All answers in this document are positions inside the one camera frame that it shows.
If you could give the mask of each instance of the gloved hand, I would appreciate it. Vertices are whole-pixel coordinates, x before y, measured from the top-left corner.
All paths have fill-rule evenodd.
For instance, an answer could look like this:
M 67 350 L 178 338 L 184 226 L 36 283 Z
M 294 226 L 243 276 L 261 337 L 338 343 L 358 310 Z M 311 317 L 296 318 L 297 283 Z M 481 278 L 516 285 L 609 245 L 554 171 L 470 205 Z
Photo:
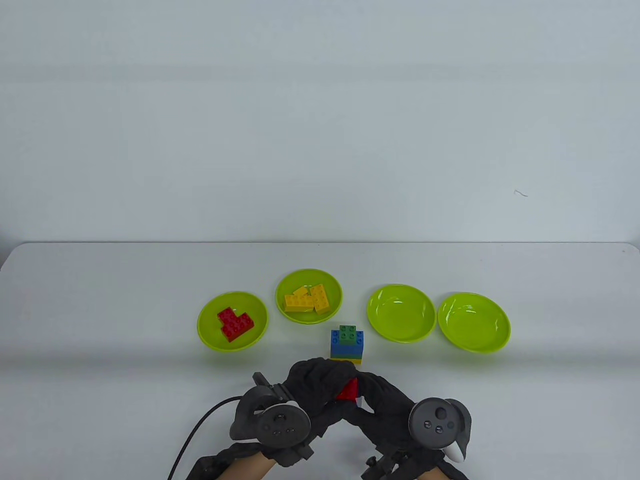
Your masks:
M 346 414 L 355 408 L 356 406 L 353 402 L 338 401 L 327 404 L 319 415 L 309 417 L 311 431 L 304 444 L 308 445 L 315 437 L 323 436 L 327 428 L 342 420 Z M 300 460 L 300 457 L 292 449 L 275 449 L 258 442 L 235 443 L 217 455 L 200 458 L 191 470 L 187 480 L 216 479 L 222 475 L 222 472 L 234 460 L 250 457 L 258 452 L 261 452 L 266 458 L 275 460 L 281 467 L 290 467 Z
M 409 432 L 409 414 L 415 402 L 381 376 L 368 372 L 357 374 L 360 394 L 374 413 L 361 408 L 346 412 L 345 419 L 362 430 L 376 446 L 393 445 L 406 451 L 412 462 L 406 468 L 414 478 L 438 467 L 451 480 L 468 480 L 444 460 L 442 450 L 431 450 L 415 441 Z
M 311 420 L 311 431 L 303 444 L 308 445 L 317 436 L 322 437 L 331 425 L 338 423 L 356 408 L 356 404 L 353 402 L 334 401 L 328 403 L 320 414 L 309 416 Z M 300 460 L 300 457 L 295 454 L 292 449 L 275 449 L 261 444 L 258 445 L 260 451 L 266 458 L 275 460 L 281 467 L 290 467 Z
M 312 417 L 319 415 L 357 373 L 351 362 L 311 358 L 294 364 L 282 385 L 300 408 Z

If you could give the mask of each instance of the yellow lego brick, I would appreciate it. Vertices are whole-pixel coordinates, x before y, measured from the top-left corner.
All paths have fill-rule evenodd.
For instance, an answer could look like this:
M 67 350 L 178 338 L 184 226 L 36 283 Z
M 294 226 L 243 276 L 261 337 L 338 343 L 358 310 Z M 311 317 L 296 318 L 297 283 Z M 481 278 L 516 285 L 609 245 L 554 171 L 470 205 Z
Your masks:
M 354 365 L 362 365 L 362 360 L 357 358 L 330 358 L 330 360 L 335 360 L 336 362 L 351 362 Z
M 329 305 L 329 299 L 326 297 L 323 284 L 311 287 L 311 297 L 314 299 L 314 308 L 318 314 L 324 314 L 331 310 L 331 305 Z
M 307 295 L 309 293 L 309 290 L 307 290 L 306 287 L 300 287 L 298 290 L 296 290 L 295 292 L 293 292 L 293 294 L 296 297 L 302 297 L 304 295 Z
M 314 300 L 309 295 L 297 297 L 295 295 L 284 296 L 285 312 L 311 312 L 314 309 Z

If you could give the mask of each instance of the black cable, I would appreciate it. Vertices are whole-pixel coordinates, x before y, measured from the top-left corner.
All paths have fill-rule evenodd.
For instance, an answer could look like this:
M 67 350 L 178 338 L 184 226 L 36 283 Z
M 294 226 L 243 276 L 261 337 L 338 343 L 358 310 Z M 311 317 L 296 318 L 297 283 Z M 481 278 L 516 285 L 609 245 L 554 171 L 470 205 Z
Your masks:
M 171 468 L 171 472 L 169 473 L 169 477 L 167 478 L 167 480 L 171 480 L 173 478 L 173 474 L 175 473 L 175 469 L 178 468 L 178 463 L 180 463 L 180 459 L 182 458 L 182 455 L 184 454 L 184 451 L 187 449 L 187 445 L 189 445 L 189 442 L 193 438 L 193 435 L 196 434 L 196 431 L 198 430 L 198 428 L 200 428 L 200 425 L 202 425 L 204 423 L 204 421 L 207 419 L 207 417 L 210 416 L 213 412 L 215 412 L 221 406 L 223 406 L 223 405 L 225 405 L 225 404 L 227 404 L 229 402 L 234 402 L 236 400 L 240 400 L 241 398 L 242 397 L 231 397 L 231 398 L 228 398 L 226 400 L 222 400 L 222 402 L 218 403 L 215 407 L 211 408 L 207 413 L 205 413 L 202 416 L 202 418 L 198 421 L 198 423 L 196 423 L 196 426 L 193 427 L 193 430 L 191 430 L 191 433 L 187 437 L 187 440 L 184 442 L 184 445 L 180 449 L 180 453 L 178 453 L 178 458 L 175 459 L 175 463 L 173 464 L 173 467 Z

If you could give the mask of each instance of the red lego brick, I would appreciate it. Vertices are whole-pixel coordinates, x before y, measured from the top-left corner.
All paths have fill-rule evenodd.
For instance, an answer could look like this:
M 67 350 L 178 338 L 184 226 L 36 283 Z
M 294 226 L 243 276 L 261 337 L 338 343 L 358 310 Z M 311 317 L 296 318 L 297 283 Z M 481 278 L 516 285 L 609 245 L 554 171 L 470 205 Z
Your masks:
M 237 320 L 236 313 L 231 307 L 225 308 L 218 314 L 218 318 L 222 322 L 222 325 L 233 324 Z
M 229 342 L 233 342 L 236 338 L 243 333 L 248 332 L 253 327 L 253 320 L 251 320 L 249 315 L 244 313 L 239 317 L 236 317 L 233 321 L 225 323 L 221 330 L 227 340 L 229 340 Z
M 255 326 L 254 323 L 253 323 L 253 320 L 251 319 L 251 317 L 246 312 L 243 313 L 242 315 L 240 315 L 239 318 L 240 318 L 240 320 L 243 321 L 243 323 L 246 326 L 247 330 L 251 330 Z
M 358 398 L 359 396 L 358 379 L 353 378 L 352 380 L 349 380 L 347 386 L 342 389 L 342 392 L 340 392 L 335 399 L 348 400 L 356 403 L 356 398 Z

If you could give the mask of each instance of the lime green bowl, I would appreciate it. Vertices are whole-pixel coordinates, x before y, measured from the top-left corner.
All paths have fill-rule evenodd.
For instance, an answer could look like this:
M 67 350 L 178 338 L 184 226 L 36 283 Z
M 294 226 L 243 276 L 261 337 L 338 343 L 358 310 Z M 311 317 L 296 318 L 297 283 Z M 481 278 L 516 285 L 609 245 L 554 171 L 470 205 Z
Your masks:
M 424 340 L 436 327 L 436 310 L 423 292 L 409 285 L 387 285 L 367 305 L 371 326 L 398 343 Z
M 291 295 L 300 287 L 310 289 L 318 284 L 324 285 L 326 297 L 329 300 L 331 309 L 328 312 L 318 315 L 316 312 L 285 312 L 284 296 Z M 276 288 L 276 305 L 278 310 L 289 320 L 312 325 L 314 323 L 322 323 L 333 317 L 342 305 L 342 287 L 334 277 L 322 270 L 307 268 L 289 273 L 282 279 L 278 288 Z
M 496 302 L 476 293 L 456 293 L 438 310 L 442 333 L 456 347 L 493 353 L 511 337 L 511 323 Z
M 237 316 L 247 313 L 254 327 L 229 342 L 222 333 L 222 322 L 218 314 L 226 308 L 232 308 Z M 198 335 L 207 347 L 223 352 L 240 351 L 260 341 L 269 325 L 269 312 L 262 300 L 247 292 L 230 292 L 215 297 L 198 316 Z

